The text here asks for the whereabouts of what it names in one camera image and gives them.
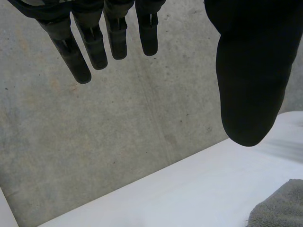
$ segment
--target gray towel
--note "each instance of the gray towel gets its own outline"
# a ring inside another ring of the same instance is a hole
[[[259,203],[248,227],[303,227],[303,180],[289,180]]]

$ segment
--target gray cloth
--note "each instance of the gray cloth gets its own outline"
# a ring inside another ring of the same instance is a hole
[[[303,227],[303,180],[289,180],[259,203],[248,227]]]

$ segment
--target gray concrete surface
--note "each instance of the gray concrete surface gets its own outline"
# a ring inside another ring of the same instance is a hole
[[[0,187],[36,227],[227,138],[215,76],[219,34],[200,0],[167,1],[159,52],[143,55],[134,9],[128,56],[79,85],[48,35],[0,7]],[[107,36],[104,19],[101,29]],[[80,35],[72,25],[76,39]],[[282,112],[303,110],[300,47]]]

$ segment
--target robotic hand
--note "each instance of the robotic hand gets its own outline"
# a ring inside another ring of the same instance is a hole
[[[125,16],[134,0],[9,1],[39,22],[79,83],[89,82],[91,75],[71,33],[70,12],[95,69],[107,66],[98,25],[102,11],[113,57],[126,56]],[[135,2],[148,56],[158,49],[157,12],[164,2]],[[205,0],[205,8],[221,34],[216,72],[224,129],[233,141],[254,146],[273,126],[284,99],[303,33],[303,0]]]
[[[85,84],[91,73],[71,32],[70,12],[81,34],[86,51],[94,69],[107,66],[103,35],[99,27],[102,12],[113,57],[126,57],[125,16],[134,0],[9,0],[25,16],[34,18],[49,34],[75,79]],[[157,12],[165,0],[137,0],[135,3],[142,48],[147,56],[158,50]]]

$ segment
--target white surface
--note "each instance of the white surface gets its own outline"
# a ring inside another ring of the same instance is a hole
[[[253,148],[225,140],[40,227],[244,227],[291,178],[303,179],[303,112]]]
[[[0,188],[0,227],[18,227],[17,222],[9,208]]]

